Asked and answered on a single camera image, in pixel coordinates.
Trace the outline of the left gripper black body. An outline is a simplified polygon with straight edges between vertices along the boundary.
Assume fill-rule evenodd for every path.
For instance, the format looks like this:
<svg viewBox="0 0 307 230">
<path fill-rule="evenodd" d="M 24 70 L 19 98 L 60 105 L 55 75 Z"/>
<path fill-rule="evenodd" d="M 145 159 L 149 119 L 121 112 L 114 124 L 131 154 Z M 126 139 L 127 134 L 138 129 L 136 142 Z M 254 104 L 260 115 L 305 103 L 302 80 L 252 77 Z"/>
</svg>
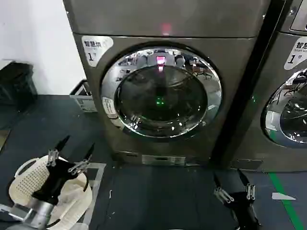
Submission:
<svg viewBox="0 0 307 230">
<path fill-rule="evenodd" d="M 64 184 L 68 180 L 75 179 L 75 174 L 72 175 L 68 172 L 68 169 L 75 166 L 74 163 L 63 160 L 55 160 L 55 163 L 55 166 L 47 166 L 49 176 L 41 188 L 32 193 L 33 198 L 50 204 L 57 204 Z"/>
</svg>

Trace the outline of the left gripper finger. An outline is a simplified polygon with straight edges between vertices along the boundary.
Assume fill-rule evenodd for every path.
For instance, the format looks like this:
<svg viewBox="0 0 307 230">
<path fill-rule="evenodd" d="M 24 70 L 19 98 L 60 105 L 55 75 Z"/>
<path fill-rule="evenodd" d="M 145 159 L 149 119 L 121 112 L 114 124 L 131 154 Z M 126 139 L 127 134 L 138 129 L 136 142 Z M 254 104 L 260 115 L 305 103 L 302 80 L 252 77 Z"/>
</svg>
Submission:
<svg viewBox="0 0 307 230">
<path fill-rule="evenodd" d="M 60 140 L 53 149 L 48 150 L 47 166 L 56 165 L 56 160 L 59 158 L 59 153 L 65 147 L 69 138 L 70 136 L 67 135 L 64 139 Z"/>
<path fill-rule="evenodd" d="M 84 159 L 81 162 L 76 163 L 74 166 L 68 169 L 70 174 L 81 174 L 85 172 L 90 164 L 93 156 L 94 143 L 91 145 L 90 149 L 87 151 Z"/>
</svg>

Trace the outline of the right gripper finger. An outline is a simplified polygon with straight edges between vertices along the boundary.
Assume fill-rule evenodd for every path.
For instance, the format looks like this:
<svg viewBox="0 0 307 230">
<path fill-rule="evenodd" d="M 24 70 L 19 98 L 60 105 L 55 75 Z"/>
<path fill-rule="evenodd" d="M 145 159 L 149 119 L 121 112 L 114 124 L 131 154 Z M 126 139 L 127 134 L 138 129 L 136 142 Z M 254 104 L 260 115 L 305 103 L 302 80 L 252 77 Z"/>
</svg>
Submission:
<svg viewBox="0 0 307 230">
<path fill-rule="evenodd" d="M 234 198 L 231 197 L 221 186 L 221 183 L 215 173 L 213 173 L 213 180 L 215 183 L 215 189 L 213 194 L 216 196 L 218 200 L 220 200 L 223 204 L 227 203 L 230 204 L 234 202 Z"/>
<path fill-rule="evenodd" d="M 246 193 L 247 193 L 247 196 L 246 196 L 247 200 L 255 200 L 255 198 L 256 198 L 256 185 L 251 184 L 249 179 L 246 177 L 245 174 L 243 174 L 243 172 L 240 169 L 237 169 L 237 171 L 238 171 L 239 178 L 240 178 L 241 182 L 245 186 Z"/>
</svg>

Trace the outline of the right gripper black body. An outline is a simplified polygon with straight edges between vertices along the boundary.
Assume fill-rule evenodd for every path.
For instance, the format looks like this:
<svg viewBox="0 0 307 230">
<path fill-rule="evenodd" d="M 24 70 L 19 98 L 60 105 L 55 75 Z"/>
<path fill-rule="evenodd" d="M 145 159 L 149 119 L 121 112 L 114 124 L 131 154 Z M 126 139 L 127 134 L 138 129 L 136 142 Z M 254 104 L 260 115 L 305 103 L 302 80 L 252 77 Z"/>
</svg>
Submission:
<svg viewBox="0 0 307 230">
<path fill-rule="evenodd" d="M 253 208 L 254 200 L 248 198 L 247 192 L 234 192 L 230 196 L 234 199 L 225 206 L 232 211 L 237 222 L 236 230 L 259 230 L 260 223 Z"/>
</svg>

